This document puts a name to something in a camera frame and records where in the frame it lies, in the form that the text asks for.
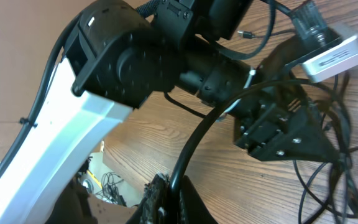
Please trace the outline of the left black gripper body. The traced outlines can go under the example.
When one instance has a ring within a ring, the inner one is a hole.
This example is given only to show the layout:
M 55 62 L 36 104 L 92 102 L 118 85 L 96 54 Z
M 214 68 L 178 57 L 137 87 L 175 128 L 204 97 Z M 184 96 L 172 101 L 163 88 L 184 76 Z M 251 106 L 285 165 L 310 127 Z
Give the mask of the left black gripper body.
M 256 84 L 269 81 L 265 72 L 254 70 L 243 62 L 221 60 L 197 66 L 198 98 L 211 106 L 220 105 L 230 96 Z M 301 85 L 275 85 L 249 93 L 231 104 L 225 112 L 235 119 L 252 116 L 262 105 L 275 105 L 294 112 L 308 103 Z

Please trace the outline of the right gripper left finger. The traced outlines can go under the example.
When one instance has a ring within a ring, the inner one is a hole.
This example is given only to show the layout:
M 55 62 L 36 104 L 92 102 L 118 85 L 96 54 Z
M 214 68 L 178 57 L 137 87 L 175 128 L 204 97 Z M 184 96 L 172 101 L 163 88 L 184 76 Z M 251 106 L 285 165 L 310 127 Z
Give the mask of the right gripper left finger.
M 169 175 L 157 173 L 151 182 L 145 184 L 143 198 L 127 224 L 165 223 Z

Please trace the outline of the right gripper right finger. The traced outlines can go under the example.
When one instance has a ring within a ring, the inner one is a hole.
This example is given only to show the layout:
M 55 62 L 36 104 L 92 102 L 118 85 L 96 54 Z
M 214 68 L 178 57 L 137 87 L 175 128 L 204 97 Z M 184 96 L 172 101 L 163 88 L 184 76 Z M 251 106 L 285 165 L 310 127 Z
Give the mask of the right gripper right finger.
M 187 175 L 181 182 L 179 199 L 178 214 L 181 224 L 218 224 Z

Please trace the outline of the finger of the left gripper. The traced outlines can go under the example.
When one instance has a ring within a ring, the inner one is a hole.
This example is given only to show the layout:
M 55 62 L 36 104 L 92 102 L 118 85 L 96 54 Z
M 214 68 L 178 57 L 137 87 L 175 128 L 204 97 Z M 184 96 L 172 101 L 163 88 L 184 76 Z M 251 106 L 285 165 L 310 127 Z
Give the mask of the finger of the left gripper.
M 306 108 L 265 106 L 234 122 L 234 144 L 259 161 L 334 162 L 339 151 Z

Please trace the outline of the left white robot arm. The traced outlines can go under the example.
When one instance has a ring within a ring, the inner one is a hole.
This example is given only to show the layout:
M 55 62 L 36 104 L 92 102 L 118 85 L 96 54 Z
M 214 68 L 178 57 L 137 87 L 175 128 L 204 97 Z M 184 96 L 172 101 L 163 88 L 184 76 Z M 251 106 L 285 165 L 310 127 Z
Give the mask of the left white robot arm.
M 86 199 L 61 214 L 64 191 L 92 148 L 155 91 L 180 87 L 244 119 L 232 99 L 259 89 L 250 58 L 218 44 L 250 1 L 95 1 L 62 31 L 22 129 L 0 162 L 0 223 L 94 223 Z

